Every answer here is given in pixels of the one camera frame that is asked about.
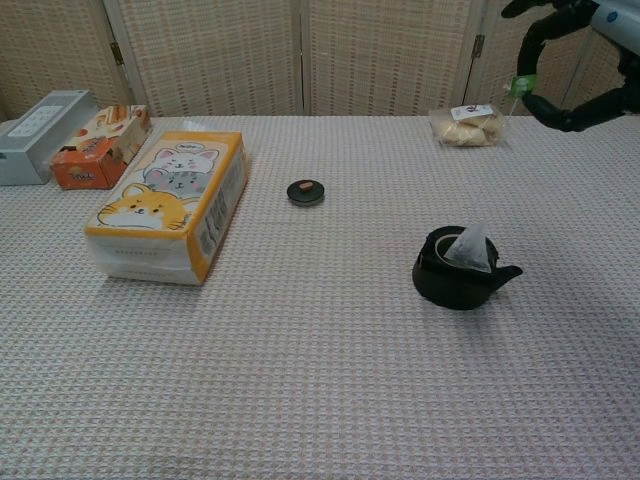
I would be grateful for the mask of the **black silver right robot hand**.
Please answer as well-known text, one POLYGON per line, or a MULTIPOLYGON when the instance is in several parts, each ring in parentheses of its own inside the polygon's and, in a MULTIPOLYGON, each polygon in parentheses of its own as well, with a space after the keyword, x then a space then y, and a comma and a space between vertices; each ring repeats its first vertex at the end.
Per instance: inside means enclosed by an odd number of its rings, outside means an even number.
POLYGON ((528 28, 520 47, 515 79, 537 75, 546 44, 584 28, 591 28, 619 53, 618 72, 624 77, 613 88, 572 110, 560 109, 527 87, 520 98, 544 126, 581 132, 639 112, 639 3, 637 1, 552 1, 554 12, 528 28))

